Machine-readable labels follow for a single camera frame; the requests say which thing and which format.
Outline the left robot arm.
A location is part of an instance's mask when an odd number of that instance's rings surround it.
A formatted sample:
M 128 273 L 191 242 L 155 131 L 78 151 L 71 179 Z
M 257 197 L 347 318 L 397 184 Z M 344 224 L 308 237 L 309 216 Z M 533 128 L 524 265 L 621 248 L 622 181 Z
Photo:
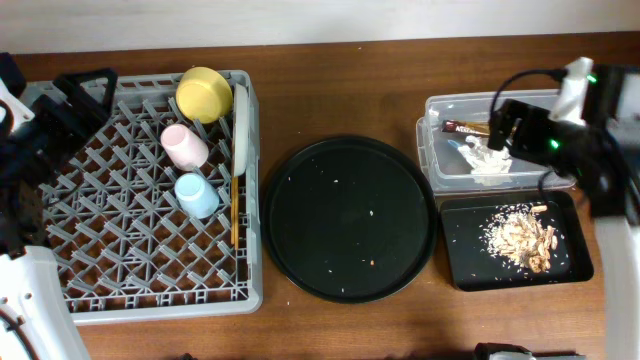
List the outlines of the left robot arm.
M 62 74 L 56 101 L 20 100 L 26 79 L 1 55 L 1 356 L 86 359 L 89 356 L 62 293 L 37 193 L 101 130 L 111 116 L 117 73 L 111 68 Z

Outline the blue cup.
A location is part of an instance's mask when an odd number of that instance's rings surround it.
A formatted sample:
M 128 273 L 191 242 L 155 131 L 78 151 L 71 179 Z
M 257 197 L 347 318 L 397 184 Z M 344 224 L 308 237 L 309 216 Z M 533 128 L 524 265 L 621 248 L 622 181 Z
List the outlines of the blue cup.
M 186 214 L 197 219 L 210 217 L 220 204 L 214 187 L 196 173 L 180 176 L 174 185 L 174 192 Z

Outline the grey round plate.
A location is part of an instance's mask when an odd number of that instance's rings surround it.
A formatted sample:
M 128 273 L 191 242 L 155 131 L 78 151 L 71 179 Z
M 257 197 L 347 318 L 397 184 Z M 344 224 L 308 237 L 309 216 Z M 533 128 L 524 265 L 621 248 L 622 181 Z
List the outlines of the grey round plate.
M 246 171 L 249 142 L 249 94 L 247 88 L 237 84 L 234 89 L 233 176 Z

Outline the gold brown snack wrapper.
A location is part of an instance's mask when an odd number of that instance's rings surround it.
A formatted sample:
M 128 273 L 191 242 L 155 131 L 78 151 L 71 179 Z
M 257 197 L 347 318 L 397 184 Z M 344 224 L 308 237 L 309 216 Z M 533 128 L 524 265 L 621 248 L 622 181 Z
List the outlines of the gold brown snack wrapper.
M 489 136 L 490 128 L 487 123 L 444 120 L 441 131 L 446 133 L 466 133 L 478 136 Z

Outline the food scraps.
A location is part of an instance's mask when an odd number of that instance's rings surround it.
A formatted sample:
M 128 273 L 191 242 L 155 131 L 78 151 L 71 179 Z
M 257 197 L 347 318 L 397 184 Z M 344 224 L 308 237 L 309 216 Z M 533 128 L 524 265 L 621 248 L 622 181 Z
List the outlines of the food scraps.
M 559 244 L 559 230 L 544 225 L 542 216 L 550 213 L 543 204 L 498 206 L 498 213 L 488 218 L 480 239 L 491 257 L 503 258 L 505 265 L 527 268 L 533 273 L 551 269 L 551 257 Z

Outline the pink cup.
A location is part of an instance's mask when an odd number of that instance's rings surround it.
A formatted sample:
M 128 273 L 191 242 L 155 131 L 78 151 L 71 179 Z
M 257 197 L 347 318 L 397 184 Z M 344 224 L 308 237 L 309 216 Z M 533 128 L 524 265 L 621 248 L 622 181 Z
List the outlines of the pink cup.
M 160 136 L 161 145 L 174 165 L 192 171 L 207 161 L 209 150 L 204 141 L 182 124 L 166 127 Z

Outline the white napkin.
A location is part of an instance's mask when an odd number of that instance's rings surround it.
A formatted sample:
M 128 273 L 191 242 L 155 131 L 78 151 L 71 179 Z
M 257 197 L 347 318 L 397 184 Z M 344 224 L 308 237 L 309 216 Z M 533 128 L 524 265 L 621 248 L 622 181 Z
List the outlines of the white napkin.
M 488 148 L 483 139 L 473 135 L 465 138 L 465 144 L 457 148 L 465 161 L 471 166 L 474 175 L 508 173 L 512 159 L 506 149 L 496 151 Z

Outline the yellow bowl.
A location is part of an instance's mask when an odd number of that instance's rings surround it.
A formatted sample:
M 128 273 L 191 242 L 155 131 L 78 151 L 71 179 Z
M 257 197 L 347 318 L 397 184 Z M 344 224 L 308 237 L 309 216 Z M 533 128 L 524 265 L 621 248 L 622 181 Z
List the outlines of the yellow bowl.
M 231 111 L 233 93 L 219 72 L 207 67 L 194 67 L 180 79 L 176 102 L 189 120 L 209 124 Z

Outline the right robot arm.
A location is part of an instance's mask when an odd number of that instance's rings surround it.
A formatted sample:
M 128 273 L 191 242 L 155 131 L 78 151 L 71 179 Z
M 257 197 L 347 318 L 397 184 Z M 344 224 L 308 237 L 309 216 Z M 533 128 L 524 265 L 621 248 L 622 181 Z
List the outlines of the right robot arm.
M 639 356 L 639 68 L 580 57 L 542 75 L 560 85 L 545 110 L 493 98 L 489 148 L 572 177 L 590 202 L 606 291 L 606 351 Z

